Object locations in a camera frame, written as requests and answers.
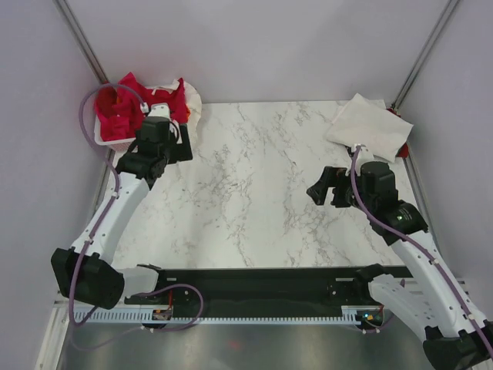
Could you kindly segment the cream white t shirt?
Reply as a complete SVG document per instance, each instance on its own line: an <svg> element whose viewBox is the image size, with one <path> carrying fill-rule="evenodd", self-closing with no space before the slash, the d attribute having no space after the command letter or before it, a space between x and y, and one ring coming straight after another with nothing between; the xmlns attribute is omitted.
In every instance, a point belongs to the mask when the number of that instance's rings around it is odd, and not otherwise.
<svg viewBox="0 0 493 370"><path fill-rule="evenodd" d="M199 141L197 134L197 125L202 116L202 100L196 89L190 85L188 82L183 83L184 87L184 97L186 100L186 105L188 105L191 110L191 115L189 120L186 122L188 129L189 139L191 143L192 150L196 149L197 143ZM146 89L150 90L154 96L159 91L166 91L168 93L173 93L179 88L179 80L174 79L170 84L147 86ZM150 116L156 116L157 114L165 116L167 119L170 118L172 110L165 103L149 104Z"/></svg>

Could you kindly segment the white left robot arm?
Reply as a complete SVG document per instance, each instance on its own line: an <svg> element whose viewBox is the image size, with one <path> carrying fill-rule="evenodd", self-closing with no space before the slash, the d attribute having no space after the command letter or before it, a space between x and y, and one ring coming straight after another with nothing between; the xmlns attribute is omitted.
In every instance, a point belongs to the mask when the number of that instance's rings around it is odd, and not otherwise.
<svg viewBox="0 0 493 370"><path fill-rule="evenodd" d="M171 118L167 104L152 106L116 164L110 194L72 246L56 249L51 257L63 297L106 310L134 294L143 293L152 303L166 300L169 285L155 271L117 269L112 263L123 231L166 167L192 158L186 126Z"/></svg>

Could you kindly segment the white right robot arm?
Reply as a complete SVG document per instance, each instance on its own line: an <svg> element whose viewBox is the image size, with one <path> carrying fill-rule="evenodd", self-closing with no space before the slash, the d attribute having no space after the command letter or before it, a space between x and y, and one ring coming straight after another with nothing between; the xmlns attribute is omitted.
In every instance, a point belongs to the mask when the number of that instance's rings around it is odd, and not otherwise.
<svg viewBox="0 0 493 370"><path fill-rule="evenodd" d="M472 302L438 252L419 210L400 199L394 172L367 147L350 150L349 168L327 166L307 189L317 205L355 207L401 259L419 285L415 297L378 264L360 271L353 283L361 303L376 301L420 339L435 369L468 369L492 358L492 323Z"/></svg>

